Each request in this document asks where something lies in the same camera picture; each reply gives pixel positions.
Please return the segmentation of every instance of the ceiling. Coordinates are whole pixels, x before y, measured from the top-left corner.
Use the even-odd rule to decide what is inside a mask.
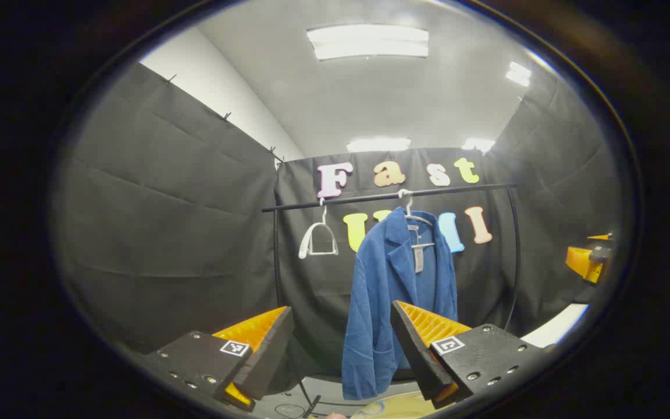
[[[306,29],[349,23],[427,29],[429,56],[317,61]],[[346,153],[369,136],[411,138],[415,148],[494,140],[526,90],[505,79],[510,61],[529,63],[524,48],[438,2],[251,0],[199,29],[306,157]]]

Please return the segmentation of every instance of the clothes hanger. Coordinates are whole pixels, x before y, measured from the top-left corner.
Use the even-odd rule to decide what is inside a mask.
[[[301,239],[301,244],[298,246],[298,258],[304,259],[307,257],[307,255],[337,255],[338,250],[337,250],[337,242],[335,241],[335,234],[333,234],[333,231],[330,230],[329,226],[327,226],[327,222],[325,220],[325,217],[327,217],[327,206],[325,205],[325,199],[320,198],[319,199],[319,206],[324,207],[325,211],[322,213],[322,222],[321,223],[314,223],[313,225],[309,226],[308,230],[306,233],[304,233],[304,238]],[[333,242],[333,249],[330,252],[314,252],[314,244],[313,244],[313,239],[312,239],[312,233],[314,231],[314,228],[316,226],[324,226],[325,229],[327,229],[328,233],[330,233],[330,238],[332,238]]]
[[[407,202],[407,205],[405,206],[405,209],[407,210],[406,211],[407,214],[405,215],[405,218],[409,218],[411,220],[418,220],[418,222],[424,222],[427,225],[430,225],[431,228],[433,227],[433,223],[429,222],[425,218],[418,217],[417,215],[412,215],[412,213],[410,212],[410,207],[412,207],[412,191],[409,191],[407,189],[400,189],[397,193],[397,196],[400,199],[402,199],[402,196],[409,196],[410,197],[410,201]],[[418,243],[413,244],[411,246],[413,249],[417,249],[417,248],[420,248],[420,247],[426,247],[426,246],[433,246],[435,244],[435,243],[420,243],[420,236],[418,236],[418,231],[415,231],[415,236],[417,236],[415,241],[418,242]]]

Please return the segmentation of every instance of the clothing rack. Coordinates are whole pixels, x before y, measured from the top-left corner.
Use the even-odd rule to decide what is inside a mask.
[[[514,273],[514,286],[513,286],[513,297],[511,300],[511,308],[508,310],[508,316],[505,319],[505,324],[503,329],[508,328],[508,324],[511,322],[511,316],[513,315],[514,308],[516,307],[516,297],[518,296],[519,289],[519,270],[521,270],[521,238],[519,238],[519,223],[518,215],[516,214],[516,202],[514,201],[513,193],[511,188],[516,188],[516,183],[493,183],[490,185],[475,185],[475,186],[457,186],[454,188],[439,188],[439,189],[423,189],[420,191],[412,191],[411,196],[431,196],[432,194],[450,194],[450,193],[468,193],[469,191],[489,191],[493,189],[505,189],[508,193],[508,202],[511,205],[511,215],[513,215],[514,220],[514,235],[516,243],[516,270]],[[287,205],[277,205],[275,207],[263,208],[262,212],[272,212],[273,213],[273,274],[276,281],[276,298],[277,304],[281,305],[281,265],[279,260],[279,212],[287,210],[300,210],[302,208],[314,208],[321,207],[322,205],[340,205],[340,204],[353,204],[355,202],[369,202],[369,201],[382,201],[385,199],[399,199],[398,193],[389,193],[389,194],[373,194],[372,196],[359,196],[353,198],[337,198],[325,200],[322,204],[320,202],[307,202],[305,204],[287,204]],[[305,397],[309,403],[308,411],[312,411],[319,402],[319,396],[316,397],[314,403],[309,401],[309,395],[304,388],[303,383],[298,383],[301,387],[302,392],[305,394]]]

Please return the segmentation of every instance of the jacket lapel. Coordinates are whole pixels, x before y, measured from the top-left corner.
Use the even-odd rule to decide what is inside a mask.
[[[391,248],[387,253],[389,265],[393,267],[410,297],[409,304],[417,304],[418,290],[415,284],[415,266],[412,260],[412,247],[405,221],[405,212],[401,207],[395,209],[386,218],[386,240]]]

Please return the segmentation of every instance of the white wall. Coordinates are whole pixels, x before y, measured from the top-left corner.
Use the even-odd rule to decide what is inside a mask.
[[[192,27],[141,59],[141,64],[224,116],[286,160],[304,158],[277,119],[201,31]]]

